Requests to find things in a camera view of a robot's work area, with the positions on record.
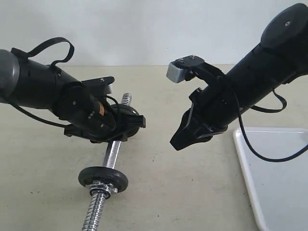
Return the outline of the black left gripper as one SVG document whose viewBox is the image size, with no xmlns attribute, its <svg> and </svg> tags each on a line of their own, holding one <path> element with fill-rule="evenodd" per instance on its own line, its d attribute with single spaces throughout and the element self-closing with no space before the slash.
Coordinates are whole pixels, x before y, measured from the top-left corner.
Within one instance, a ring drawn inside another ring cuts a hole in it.
<svg viewBox="0 0 308 231">
<path fill-rule="evenodd" d="M 92 143 L 126 140 L 128 128 L 145 128 L 143 115 L 128 115 L 128 106 L 106 96 L 77 101 L 64 112 L 70 124 L 64 128 L 67 137 L 79 137 Z"/>
</svg>

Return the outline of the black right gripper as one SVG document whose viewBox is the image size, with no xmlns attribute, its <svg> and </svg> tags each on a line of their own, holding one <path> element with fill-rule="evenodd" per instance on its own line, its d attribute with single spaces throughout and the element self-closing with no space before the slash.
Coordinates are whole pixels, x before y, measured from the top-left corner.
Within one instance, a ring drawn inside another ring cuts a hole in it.
<svg viewBox="0 0 308 231">
<path fill-rule="evenodd" d="M 196 143 L 210 141 L 213 136 L 225 132 L 227 125 L 219 125 L 214 122 L 216 116 L 215 110 L 207 109 L 197 100 L 202 95 L 203 89 L 197 88 L 190 96 L 192 101 L 188 112 L 184 113 L 185 122 L 182 122 L 172 136 L 170 144 L 177 151 L 187 148 Z"/>
</svg>

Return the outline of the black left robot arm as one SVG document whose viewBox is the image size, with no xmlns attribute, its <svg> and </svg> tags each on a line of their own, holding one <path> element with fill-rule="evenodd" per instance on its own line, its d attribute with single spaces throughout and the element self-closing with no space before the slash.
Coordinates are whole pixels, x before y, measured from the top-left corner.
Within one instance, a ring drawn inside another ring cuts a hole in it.
<svg viewBox="0 0 308 231">
<path fill-rule="evenodd" d="M 60 120 L 64 135 L 92 143 L 126 141 L 146 119 L 110 97 L 113 77 L 79 81 L 62 69 L 0 52 L 0 101 L 21 112 L 48 110 Z"/>
</svg>

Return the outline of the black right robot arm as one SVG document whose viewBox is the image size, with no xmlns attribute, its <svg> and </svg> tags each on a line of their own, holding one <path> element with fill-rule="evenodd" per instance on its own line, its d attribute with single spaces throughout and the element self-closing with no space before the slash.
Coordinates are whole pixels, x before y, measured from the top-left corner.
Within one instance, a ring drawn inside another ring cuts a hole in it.
<svg viewBox="0 0 308 231">
<path fill-rule="evenodd" d="M 190 96 L 191 107 L 170 140 L 176 150 L 207 142 L 282 84 L 308 73 L 308 8 L 294 4 L 265 28 L 260 42 L 229 72 L 189 55 L 172 61 L 167 77 L 175 82 L 195 77 L 206 87 Z"/>
</svg>

